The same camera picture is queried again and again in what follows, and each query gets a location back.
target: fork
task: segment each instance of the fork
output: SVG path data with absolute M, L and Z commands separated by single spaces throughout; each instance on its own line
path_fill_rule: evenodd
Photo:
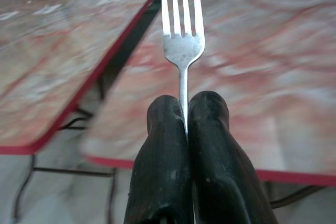
M 188 68 L 203 53 L 205 47 L 201 0 L 194 0 L 195 34 L 192 34 L 188 0 L 183 0 L 184 35 L 181 33 L 179 4 L 173 0 L 174 33 L 171 36 L 168 3 L 162 0 L 163 51 L 166 59 L 179 70 L 179 100 L 183 111 L 184 127 L 188 133 Z

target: red table edge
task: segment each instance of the red table edge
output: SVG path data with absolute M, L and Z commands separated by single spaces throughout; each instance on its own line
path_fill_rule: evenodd
M 82 98 L 84 93 L 92 86 L 92 84 L 97 80 L 97 78 L 102 74 L 105 66 L 116 54 L 122 43 L 125 41 L 127 36 L 139 22 L 140 18 L 143 16 L 144 12 L 147 10 L 149 4 L 153 0 L 147 0 L 145 4 L 141 7 L 139 12 L 134 16 L 132 21 L 121 33 L 119 38 L 113 43 L 113 45 L 108 49 L 104 58 L 100 61 L 95 71 L 91 73 L 84 84 L 79 88 L 78 92 L 71 99 L 65 109 L 56 117 L 54 122 L 51 123 L 51 127 L 41 135 L 41 137 L 27 145 L 22 146 L 0 146 L 0 154 L 11 154 L 11 155 L 33 155 L 40 149 L 42 149 L 50 140 L 54 133 L 58 130 L 61 123 L 66 119 L 66 117 L 75 109 L 78 101 Z
M 134 161 L 127 159 L 94 157 L 87 154 L 83 155 L 88 161 L 106 167 L 132 169 L 134 165 Z M 268 182 L 315 186 L 336 186 L 336 176 L 332 175 L 282 172 L 262 169 L 257 169 L 257 175 L 260 180 Z

